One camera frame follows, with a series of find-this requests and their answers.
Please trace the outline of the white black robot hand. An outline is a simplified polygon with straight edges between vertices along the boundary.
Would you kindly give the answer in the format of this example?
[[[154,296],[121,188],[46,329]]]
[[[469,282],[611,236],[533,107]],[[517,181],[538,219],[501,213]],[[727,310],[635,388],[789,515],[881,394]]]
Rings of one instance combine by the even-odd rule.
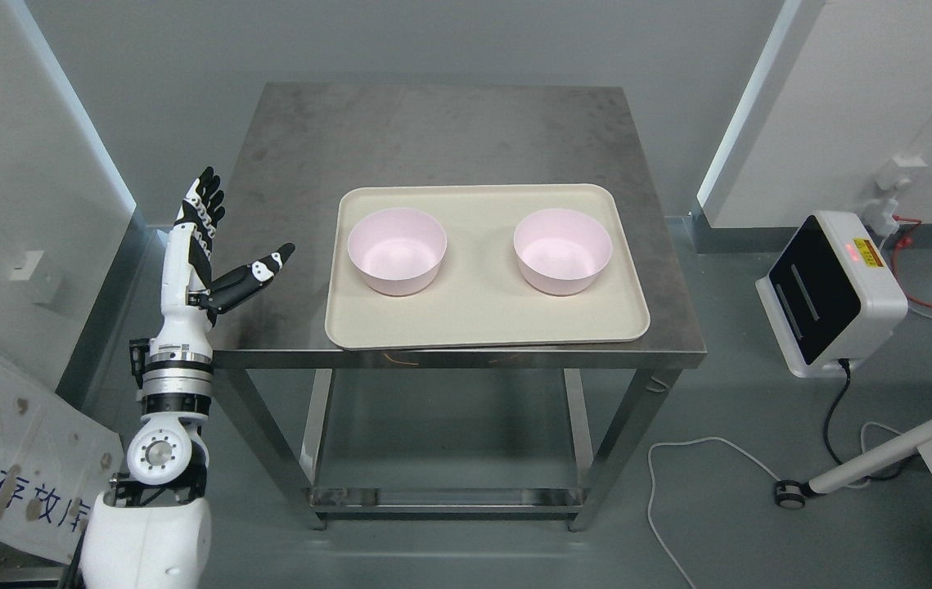
[[[296,250],[293,243],[220,277],[212,257],[225,217],[225,191],[211,165],[193,179],[168,232],[161,275],[160,333],[149,344],[160,357],[210,357],[208,333],[218,316],[244,304],[274,281]]]

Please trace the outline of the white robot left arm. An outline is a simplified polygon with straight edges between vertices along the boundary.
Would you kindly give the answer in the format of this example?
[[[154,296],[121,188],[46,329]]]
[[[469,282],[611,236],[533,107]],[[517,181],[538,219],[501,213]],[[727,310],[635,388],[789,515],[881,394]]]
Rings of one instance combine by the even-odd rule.
[[[129,345],[142,425],[91,510],[74,578],[83,588],[196,588],[211,546],[209,453],[201,426],[212,403],[206,336],[163,329]]]

